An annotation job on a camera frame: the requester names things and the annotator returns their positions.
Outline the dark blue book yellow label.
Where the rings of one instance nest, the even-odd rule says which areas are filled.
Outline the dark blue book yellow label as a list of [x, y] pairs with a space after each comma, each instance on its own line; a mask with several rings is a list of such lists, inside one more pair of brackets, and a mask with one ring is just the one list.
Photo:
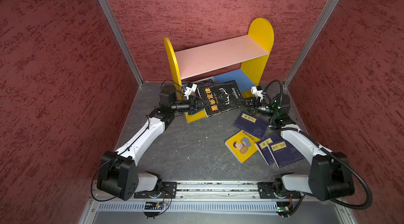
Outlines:
[[258, 139], [264, 138], [268, 128], [268, 125], [262, 119], [247, 113], [240, 113], [234, 122], [234, 126]]

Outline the black book with yellow text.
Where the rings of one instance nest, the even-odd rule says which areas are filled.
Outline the black book with yellow text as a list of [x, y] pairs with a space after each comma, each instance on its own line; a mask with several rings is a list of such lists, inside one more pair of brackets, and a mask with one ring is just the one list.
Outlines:
[[198, 88], [207, 117], [240, 108], [243, 95], [235, 80]]

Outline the yellow pink blue bookshelf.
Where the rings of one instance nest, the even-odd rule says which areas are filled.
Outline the yellow pink blue bookshelf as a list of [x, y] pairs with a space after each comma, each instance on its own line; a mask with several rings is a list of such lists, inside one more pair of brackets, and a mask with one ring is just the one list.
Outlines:
[[239, 88], [245, 98], [252, 97], [251, 87], [258, 86], [274, 44], [274, 29], [267, 19], [252, 21], [247, 35], [175, 52], [168, 37], [164, 38], [173, 81], [211, 73], [240, 64], [231, 71], [242, 81]]

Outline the white book with galaxy picture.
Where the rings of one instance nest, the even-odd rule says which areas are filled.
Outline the white book with galaxy picture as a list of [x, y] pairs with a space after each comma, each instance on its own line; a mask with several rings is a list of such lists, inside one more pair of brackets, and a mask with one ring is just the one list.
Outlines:
[[202, 80], [195, 81], [194, 84], [196, 84], [198, 87], [212, 86], [212, 85], [216, 85], [217, 81], [214, 76], [211, 76], [211, 77], [204, 78]]

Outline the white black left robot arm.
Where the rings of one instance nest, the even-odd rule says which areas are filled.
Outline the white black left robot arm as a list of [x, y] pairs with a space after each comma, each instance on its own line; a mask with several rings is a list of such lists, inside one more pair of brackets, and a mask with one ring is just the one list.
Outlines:
[[123, 146], [115, 151], [106, 151], [93, 179], [98, 190], [113, 199], [129, 200], [137, 193], [152, 198], [165, 196], [160, 175], [153, 172], [138, 172], [137, 166], [148, 147], [173, 122], [176, 114], [195, 114], [203, 108], [203, 102], [194, 92], [196, 84], [188, 84], [184, 90], [174, 85], [161, 87], [159, 106], [146, 116], [144, 126]]

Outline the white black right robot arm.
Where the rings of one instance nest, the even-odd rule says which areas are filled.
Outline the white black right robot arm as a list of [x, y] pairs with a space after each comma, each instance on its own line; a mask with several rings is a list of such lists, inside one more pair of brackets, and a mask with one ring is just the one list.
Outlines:
[[351, 196], [355, 193], [354, 171], [348, 158], [341, 152], [332, 152], [312, 140], [290, 118], [290, 99], [278, 94], [271, 103], [262, 96], [253, 96], [239, 102], [251, 115], [267, 116], [270, 127], [279, 142], [296, 149], [310, 164], [308, 175], [283, 174], [274, 181], [275, 194], [283, 197], [290, 191], [313, 195], [320, 201]]

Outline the dark blue book left of pair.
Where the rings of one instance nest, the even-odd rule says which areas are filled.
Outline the dark blue book left of pair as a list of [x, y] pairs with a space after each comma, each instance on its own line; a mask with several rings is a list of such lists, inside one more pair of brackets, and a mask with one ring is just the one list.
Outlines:
[[270, 144], [278, 142], [280, 140], [282, 140], [282, 138], [279, 134], [271, 133], [264, 139], [259, 140], [255, 143], [255, 147], [257, 148], [258, 152], [261, 154], [267, 165], [271, 165], [275, 162], [269, 150]]

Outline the dark blue book of pair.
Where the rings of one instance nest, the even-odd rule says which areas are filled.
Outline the dark blue book of pair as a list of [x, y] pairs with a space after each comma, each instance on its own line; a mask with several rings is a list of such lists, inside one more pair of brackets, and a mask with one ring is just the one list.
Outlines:
[[271, 165], [275, 162], [269, 150], [270, 144], [278, 142], [280, 140], [282, 140], [282, 138], [279, 134], [271, 133], [264, 139], [259, 140], [255, 143], [255, 147], [257, 148], [258, 152], [261, 154], [267, 165]]
[[268, 145], [270, 154], [278, 168], [296, 163], [305, 157], [288, 141], [280, 140]]

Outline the yellow book with cartoon figure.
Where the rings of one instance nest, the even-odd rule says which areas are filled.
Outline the yellow book with cartoon figure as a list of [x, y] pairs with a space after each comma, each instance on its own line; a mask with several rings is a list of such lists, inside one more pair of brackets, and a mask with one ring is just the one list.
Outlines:
[[259, 141], [259, 138], [241, 130], [226, 140], [225, 145], [242, 164], [257, 151], [255, 144]]

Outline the dark blue book right of pair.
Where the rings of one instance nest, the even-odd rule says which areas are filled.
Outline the dark blue book right of pair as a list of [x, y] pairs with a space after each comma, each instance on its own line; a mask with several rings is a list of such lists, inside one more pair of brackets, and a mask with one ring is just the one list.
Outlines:
[[270, 154], [278, 168], [296, 163], [305, 157], [288, 141], [280, 140], [268, 145]]

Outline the right circuit board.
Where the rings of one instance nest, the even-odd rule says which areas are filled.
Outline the right circuit board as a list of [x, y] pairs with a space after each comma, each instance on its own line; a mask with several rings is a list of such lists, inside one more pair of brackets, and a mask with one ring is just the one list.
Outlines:
[[285, 201], [278, 201], [276, 203], [276, 212], [279, 215], [288, 215], [291, 210], [290, 203]]

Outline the circuit board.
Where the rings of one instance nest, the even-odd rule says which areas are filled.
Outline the circuit board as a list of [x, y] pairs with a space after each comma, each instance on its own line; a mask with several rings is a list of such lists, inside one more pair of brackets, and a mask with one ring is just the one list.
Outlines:
[[155, 202], [146, 202], [144, 206], [144, 210], [156, 210], [162, 211], [166, 207], [166, 204], [163, 202], [155, 203]]
[[291, 210], [290, 203], [285, 201], [278, 201], [276, 203], [276, 212], [279, 215], [288, 215]]

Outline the left circuit board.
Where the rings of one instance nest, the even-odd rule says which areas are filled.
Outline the left circuit board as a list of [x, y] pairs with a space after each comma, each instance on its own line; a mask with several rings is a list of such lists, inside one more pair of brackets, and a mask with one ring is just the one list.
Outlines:
[[156, 210], [162, 211], [166, 207], [166, 204], [163, 202], [155, 203], [155, 202], [146, 202], [144, 206], [144, 210]]

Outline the right corner aluminium profile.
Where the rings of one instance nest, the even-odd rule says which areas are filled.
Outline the right corner aluminium profile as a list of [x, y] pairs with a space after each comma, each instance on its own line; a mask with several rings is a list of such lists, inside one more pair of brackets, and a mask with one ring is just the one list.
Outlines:
[[299, 67], [303, 63], [305, 57], [309, 53], [311, 47], [313, 46], [314, 42], [316, 41], [317, 37], [321, 33], [322, 29], [324, 28], [325, 24], [327, 23], [328, 19], [330, 18], [332, 12], [334, 11], [335, 7], [337, 6], [340, 0], [327, 0], [322, 12], [320, 13], [316, 23], [314, 24], [305, 44], [303, 45], [301, 51], [299, 52], [294, 64], [292, 65], [289, 73], [287, 74], [284, 80], [285, 88], [288, 88], [290, 85], [293, 77], [297, 73]]

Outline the corner aluminium profile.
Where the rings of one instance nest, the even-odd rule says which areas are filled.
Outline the corner aluminium profile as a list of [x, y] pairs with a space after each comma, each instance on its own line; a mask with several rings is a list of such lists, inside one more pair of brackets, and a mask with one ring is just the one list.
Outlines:
[[144, 81], [143, 81], [143, 78], [141, 77], [141, 73], [140, 73], [140, 71], [139, 71], [139, 69], [138, 69], [138, 67], [137, 67], [137, 65], [135, 63], [133, 55], [132, 55], [132, 53], [131, 53], [131, 51], [129, 49], [129, 46], [128, 46], [126, 40], [125, 40], [125, 37], [124, 37], [124, 35], [122, 33], [122, 30], [121, 30], [121, 28], [120, 28], [120, 26], [119, 26], [119, 24], [118, 24], [118, 22], [116, 20], [116, 17], [115, 17], [115, 15], [113, 13], [113, 10], [112, 10], [108, 0], [98, 0], [98, 2], [100, 4], [100, 6], [102, 8], [102, 11], [103, 11], [108, 23], [109, 23], [109, 26], [112, 29], [113, 34], [114, 34], [114, 36], [115, 36], [115, 38], [116, 38], [116, 40], [117, 40], [117, 42], [118, 42], [118, 44], [119, 44], [119, 46], [121, 48], [121, 51], [123, 52], [123, 54], [124, 54], [124, 56], [126, 58], [126, 61], [127, 61], [128, 65], [129, 65], [129, 68], [130, 68], [133, 76], [135, 77], [135, 79], [137, 81], [137, 84], [139, 85], [139, 87], [143, 87]]
[[311, 47], [313, 46], [314, 42], [316, 41], [317, 37], [321, 33], [322, 29], [324, 28], [325, 24], [327, 23], [328, 19], [330, 18], [332, 12], [334, 11], [335, 7], [337, 6], [340, 0], [327, 0], [322, 12], [320, 13], [316, 23], [314, 24], [305, 44], [303, 45], [301, 51], [299, 52], [294, 64], [292, 65], [289, 73], [287, 74], [284, 80], [285, 88], [288, 88], [290, 85], [293, 77], [297, 73], [299, 67], [303, 63], [305, 57], [309, 53]]

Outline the left corner aluminium profile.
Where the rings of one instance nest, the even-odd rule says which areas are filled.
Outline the left corner aluminium profile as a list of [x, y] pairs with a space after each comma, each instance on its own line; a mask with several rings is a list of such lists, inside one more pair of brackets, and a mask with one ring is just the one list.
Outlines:
[[143, 78], [141, 77], [141, 73], [140, 73], [140, 71], [139, 71], [139, 69], [138, 69], [138, 67], [137, 67], [137, 65], [135, 63], [133, 55], [132, 55], [132, 53], [131, 53], [131, 51], [129, 49], [129, 46], [128, 46], [126, 40], [125, 40], [125, 37], [124, 37], [124, 35], [122, 33], [122, 30], [121, 30], [121, 28], [120, 28], [120, 26], [119, 26], [119, 24], [118, 24], [118, 22], [116, 20], [116, 17], [115, 17], [115, 15], [113, 13], [113, 10], [112, 10], [108, 0], [98, 0], [98, 2], [100, 4], [100, 6], [102, 8], [102, 11], [103, 11], [108, 23], [109, 23], [109, 26], [112, 29], [113, 34], [114, 34], [114, 36], [115, 36], [115, 38], [116, 38], [116, 40], [117, 40], [117, 42], [118, 42], [118, 44], [119, 44], [119, 46], [121, 48], [121, 51], [123, 52], [123, 54], [124, 54], [124, 56], [126, 58], [126, 61], [127, 61], [128, 65], [129, 65], [129, 68], [130, 68], [133, 76], [135, 77], [135, 79], [137, 81], [137, 84], [139, 85], [139, 87], [143, 87], [144, 81], [143, 81]]

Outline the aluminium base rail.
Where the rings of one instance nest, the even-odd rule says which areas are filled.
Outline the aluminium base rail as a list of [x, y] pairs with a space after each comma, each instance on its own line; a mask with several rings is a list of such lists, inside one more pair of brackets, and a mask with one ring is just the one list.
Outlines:
[[272, 182], [257, 181], [207, 181], [178, 180], [162, 182], [159, 191], [136, 192], [129, 200], [144, 201], [317, 201], [318, 199], [303, 192], [287, 192], [282, 198], [275, 194]]

